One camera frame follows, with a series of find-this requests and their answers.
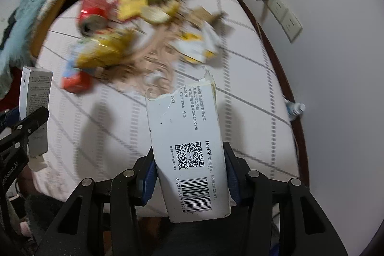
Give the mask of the brown cardboard piece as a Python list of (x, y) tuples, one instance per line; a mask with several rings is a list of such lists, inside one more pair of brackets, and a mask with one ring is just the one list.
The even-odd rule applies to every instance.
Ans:
[(205, 8), (200, 6), (189, 12), (186, 19), (189, 23), (200, 29), (204, 25), (204, 22), (210, 25), (214, 25), (217, 21), (219, 21), (221, 18), (224, 18), (226, 15), (227, 13), (223, 11), (211, 14)]

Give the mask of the yellow snack wrapper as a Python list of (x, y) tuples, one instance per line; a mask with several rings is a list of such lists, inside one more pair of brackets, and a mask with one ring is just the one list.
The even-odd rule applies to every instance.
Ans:
[(118, 0), (117, 19), (127, 21), (141, 14), (141, 9), (148, 6), (148, 0)]

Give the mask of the white grey small box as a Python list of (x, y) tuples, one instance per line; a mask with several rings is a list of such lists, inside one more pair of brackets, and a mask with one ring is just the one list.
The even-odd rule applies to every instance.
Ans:
[[(40, 107), (48, 108), (53, 73), (50, 70), (24, 66), (19, 90), (19, 115), (24, 119)], [(47, 168), (43, 154), (48, 151), (48, 126), (45, 122), (29, 137), (29, 168), (39, 172)]]

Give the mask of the red soda can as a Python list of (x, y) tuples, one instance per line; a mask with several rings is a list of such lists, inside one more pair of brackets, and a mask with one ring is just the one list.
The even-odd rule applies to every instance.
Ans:
[(107, 0), (81, 0), (78, 29), (83, 36), (92, 36), (107, 27), (111, 5)]

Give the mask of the light blue duvet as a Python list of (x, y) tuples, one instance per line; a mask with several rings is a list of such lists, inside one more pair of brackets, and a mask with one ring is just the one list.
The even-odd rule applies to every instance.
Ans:
[(10, 90), (12, 68), (32, 64), (30, 43), (38, 25), (56, 0), (20, 0), (8, 38), (1, 49), (1, 98)]

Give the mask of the white yellow torn wrapper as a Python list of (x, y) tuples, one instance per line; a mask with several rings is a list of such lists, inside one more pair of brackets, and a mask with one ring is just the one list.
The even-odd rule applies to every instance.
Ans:
[(169, 45), (191, 64), (205, 64), (215, 58), (221, 47), (221, 39), (214, 28), (203, 21), (199, 28), (189, 25)]

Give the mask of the white checked tablecloth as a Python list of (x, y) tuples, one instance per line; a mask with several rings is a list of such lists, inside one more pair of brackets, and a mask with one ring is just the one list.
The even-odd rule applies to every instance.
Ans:
[(62, 74), (79, 40), (74, 4), (51, 25), (37, 66), (53, 74), (49, 97), (46, 167), (33, 173), (35, 188), (64, 201), (81, 179), (110, 179), (148, 153), (150, 131), (144, 93), (167, 94), (209, 71), (216, 82), (222, 138), (251, 168), (279, 181), (299, 176), (292, 127), (277, 72), (256, 29), (237, 0), (182, 0), (190, 9), (225, 12), (216, 26), (218, 55), (191, 65), (171, 48), (153, 46), (154, 28), (139, 21), (139, 60), (126, 71), (127, 83), (102, 79), (74, 95), (61, 87)]

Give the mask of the yellow red snack bag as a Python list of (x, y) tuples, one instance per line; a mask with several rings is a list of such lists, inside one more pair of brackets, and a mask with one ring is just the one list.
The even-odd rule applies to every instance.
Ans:
[(61, 88), (73, 94), (90, 90), (96, 70), (123, 60), (135, 35), (135, 29), (105, 29), (79, 40), (66, 61)]

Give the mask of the torn white carton box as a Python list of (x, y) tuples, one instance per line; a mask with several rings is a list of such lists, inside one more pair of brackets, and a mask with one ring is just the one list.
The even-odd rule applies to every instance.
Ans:
[(171, 94), (146, 91), (154, 161), (170, 221), (224, 218), (231, 213), (216, 83), (202, 79)]

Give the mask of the white wall socket strip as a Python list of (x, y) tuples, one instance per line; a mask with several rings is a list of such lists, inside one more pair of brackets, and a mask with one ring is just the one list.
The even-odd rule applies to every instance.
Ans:
[(282, 0), (262, 0), (268, 10), (282, 27), (289, 41), (293, 43), (301, 34), (303, 27), (295, 14), (286, 6)]

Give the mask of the clear plastic bottle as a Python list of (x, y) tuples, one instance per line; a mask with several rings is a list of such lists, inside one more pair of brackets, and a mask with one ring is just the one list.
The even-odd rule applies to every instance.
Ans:
[(294, 102), (288, 101), (287, 99), (285, 99), (284, 101), (285, 101), (286, 110), (288, 112), (288, 117), (290, 121), (294, 121), (297, 117), (302, 115), (302, 113), (306, 109), (306, 106), (303, 103), (294, 103)]

